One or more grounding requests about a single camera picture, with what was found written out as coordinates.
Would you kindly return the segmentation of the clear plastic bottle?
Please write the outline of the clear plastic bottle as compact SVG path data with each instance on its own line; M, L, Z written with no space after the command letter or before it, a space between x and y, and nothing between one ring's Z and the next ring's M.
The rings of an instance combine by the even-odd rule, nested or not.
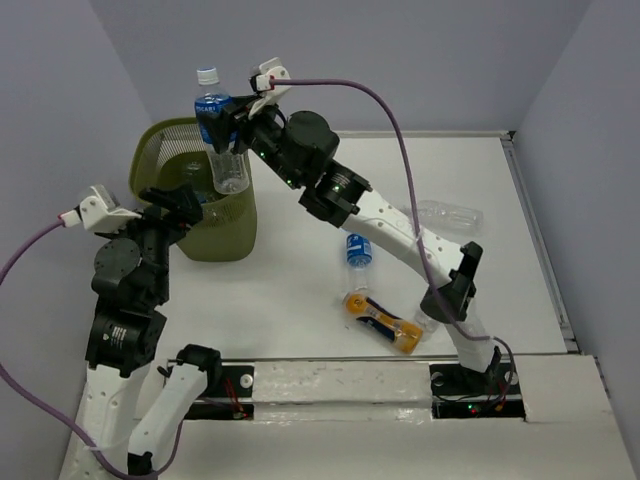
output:
M484 215L480 210L435 200L417 202L421 230L437 234L478 236L483 229Z

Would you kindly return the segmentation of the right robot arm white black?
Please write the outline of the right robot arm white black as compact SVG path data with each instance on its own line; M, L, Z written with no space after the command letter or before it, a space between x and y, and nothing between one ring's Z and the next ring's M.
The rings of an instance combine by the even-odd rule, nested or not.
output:
M312 111L283 116L276 106L251 115L246 98L196 118L218 153L250 150L289 188L313 217L359 234L416 272L427 283L421 311L444 325L456 349L462 384L482 392L497 378L500 351L468 309L483 249L448 241L393 207L368 180L334 158L338 135Z

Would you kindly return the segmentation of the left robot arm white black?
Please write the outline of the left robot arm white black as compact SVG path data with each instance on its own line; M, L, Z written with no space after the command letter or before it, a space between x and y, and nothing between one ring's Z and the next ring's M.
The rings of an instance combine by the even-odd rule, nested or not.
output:
M101 185L76 213L85 230L105 238L94 258L97 295L85 361L81 433L68 479L155 479L173 461L185 415L221 383L218 351L190 344L143 417L136 416L166 324L169 250L203 218L193 188L149 187L142 210L121 206Z

